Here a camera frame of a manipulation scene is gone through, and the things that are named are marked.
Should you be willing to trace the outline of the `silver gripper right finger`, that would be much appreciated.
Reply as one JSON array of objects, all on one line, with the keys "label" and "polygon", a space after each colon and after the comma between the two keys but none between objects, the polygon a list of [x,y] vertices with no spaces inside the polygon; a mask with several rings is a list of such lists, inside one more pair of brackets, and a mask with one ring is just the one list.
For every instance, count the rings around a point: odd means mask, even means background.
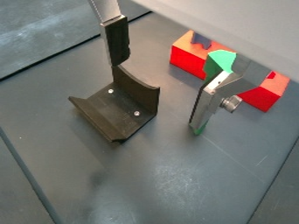
[{"label": "silver gripper right finger", "polygon": [[219,109],[226,109],[230,113],[235,111],[242,103],[238,94],[257,88],[271,73],[270,68],[242,54],[237,54],[229,69],[209,57],[203,69],[207,78],[199,90],[190,118],[194,132],[203,132],[211,116]]}]

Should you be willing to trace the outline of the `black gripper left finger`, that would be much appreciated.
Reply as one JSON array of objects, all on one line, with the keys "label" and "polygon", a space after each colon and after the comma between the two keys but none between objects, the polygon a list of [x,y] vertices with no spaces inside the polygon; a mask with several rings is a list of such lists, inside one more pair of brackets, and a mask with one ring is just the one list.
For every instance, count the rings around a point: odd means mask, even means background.
[{"label": "black gripper left finger", "polygon": [[127,17],[122,14],[118,0],[89,0],[99,21],[101,34],[107,44],[107,56],[113,67],[130,57]]}]

